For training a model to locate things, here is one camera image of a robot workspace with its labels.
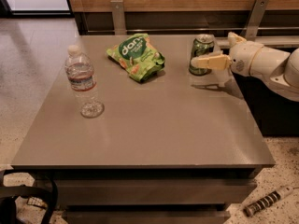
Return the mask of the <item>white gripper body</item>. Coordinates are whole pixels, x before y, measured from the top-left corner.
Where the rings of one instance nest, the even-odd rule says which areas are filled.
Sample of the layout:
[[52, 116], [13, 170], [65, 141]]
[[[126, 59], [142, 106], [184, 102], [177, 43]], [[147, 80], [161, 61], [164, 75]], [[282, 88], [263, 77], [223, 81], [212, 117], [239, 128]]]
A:
[[253, 41], [240, 42], [230, 47], [231, 70], [243, 77], [249, 76], [252, 61], [263, 44]]

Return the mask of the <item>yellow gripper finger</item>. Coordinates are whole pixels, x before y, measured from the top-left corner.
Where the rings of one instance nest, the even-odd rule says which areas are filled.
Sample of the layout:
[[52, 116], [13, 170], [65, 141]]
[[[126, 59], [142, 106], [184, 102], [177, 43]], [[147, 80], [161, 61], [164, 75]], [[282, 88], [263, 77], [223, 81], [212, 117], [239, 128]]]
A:
[[241, 44], [241, 43], [246, 42], [246, 39], [244, 37], [242, 37], [240, 35], [237, 35], [234, 32], [229, 32], [228, 36], [227, 36], [227, 39], [228, 39], [228, 43], [229, 43], [230, 47], [233, 47], [237, 44]]
[[205, 68], [211, 70], [225, 70], [232, 64], [228, 55], [203, 55], [191, 59], [191, 65], [195, 68]]

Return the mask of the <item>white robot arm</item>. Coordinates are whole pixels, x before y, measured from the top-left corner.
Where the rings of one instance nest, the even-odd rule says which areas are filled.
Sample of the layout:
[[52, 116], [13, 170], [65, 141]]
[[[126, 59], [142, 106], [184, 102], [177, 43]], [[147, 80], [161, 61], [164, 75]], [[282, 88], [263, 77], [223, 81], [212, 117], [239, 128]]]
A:
[[243, 77], [255, 77], [280, 96], [299, 101], [299, 49], [289, 53], [262, 43], [248, 41], [233, 32], [228, 34], [229, 54], [221, 50], [191, 58], [195, 68], [224, 70]]

